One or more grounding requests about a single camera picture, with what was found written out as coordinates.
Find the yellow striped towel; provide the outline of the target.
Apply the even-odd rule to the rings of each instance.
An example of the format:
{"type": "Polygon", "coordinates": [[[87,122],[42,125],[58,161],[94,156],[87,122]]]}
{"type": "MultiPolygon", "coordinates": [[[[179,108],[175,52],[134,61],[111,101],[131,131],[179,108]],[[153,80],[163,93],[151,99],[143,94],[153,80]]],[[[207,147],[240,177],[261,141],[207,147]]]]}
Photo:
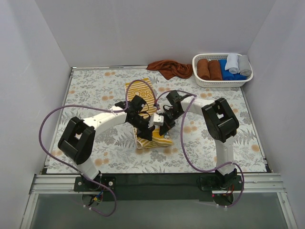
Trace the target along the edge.
{"type": "MultiPolygon", "coordinates": [[[[144,118],[148,118],[157,112],[155,107],[154,91],[152,89],[152,83],[149,78],[144,78],[141,81],[134,82],[128,90],[127,98],[131,101],[136,95],[144,99],[146,105],[141,110],[141,112],[146,112],[141,114],[144,118]]],[[[152,141],[140,138],[137,136],[137,129],[132,128],[134,140],[138,149],[153,149],[159,147],[170,147],[173,145],[173,141],[168,133],[164,135],[159,135],[159,126],[155,126],[152,132],[152,141]]]]}

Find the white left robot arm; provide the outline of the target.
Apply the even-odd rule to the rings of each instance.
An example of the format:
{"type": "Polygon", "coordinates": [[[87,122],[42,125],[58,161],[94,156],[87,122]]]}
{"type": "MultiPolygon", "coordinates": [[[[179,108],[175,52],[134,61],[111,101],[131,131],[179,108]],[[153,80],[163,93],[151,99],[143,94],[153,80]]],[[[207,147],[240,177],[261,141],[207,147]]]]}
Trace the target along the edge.
{"type": "Polygon", "coordinates": [[[76,165],[80,173],[86,177],[85,185],[89,190],[96,191],[101,187],[101,172],[91,159],[94,139],[104,131],[124,123],[136,128],[141,138],[152,140],[155,126],[151,116],[140,115],[146,101],[134,96],[131,101],[116,103],[110,110],[98,115],[79,119],[73,117],[67,124],[58,148],[76,165]]]}

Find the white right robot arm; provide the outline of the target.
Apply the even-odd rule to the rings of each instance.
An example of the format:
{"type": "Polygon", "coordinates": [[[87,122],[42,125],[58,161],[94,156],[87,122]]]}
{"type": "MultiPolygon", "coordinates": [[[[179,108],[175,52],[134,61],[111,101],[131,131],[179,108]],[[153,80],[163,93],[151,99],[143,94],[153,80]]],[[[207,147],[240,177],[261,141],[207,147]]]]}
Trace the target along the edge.
{"type": "Polygon", "coordinates": [[[170,91],[166,96],[171,104],[170,108],[163,108],[163,125],[159,134],[164,135],[171,130],[176,120],[181,117],[180,141],[183,154],[188,164],[196,171],[208,174],[205,184],[220,189],[228,189],[237,182],[237,169],[234,163],[234,137],[239,128],[239,121],[224,98],[215,101],[197,98],[194,94],[180,95],[177,90],[170,91]],[[186,114],[190,112],[204,118],[208,133],[213,138],[216,146],[216,167],[203,170],[193,165],[187,156],[183,144],[183,125],[186,114]]]}

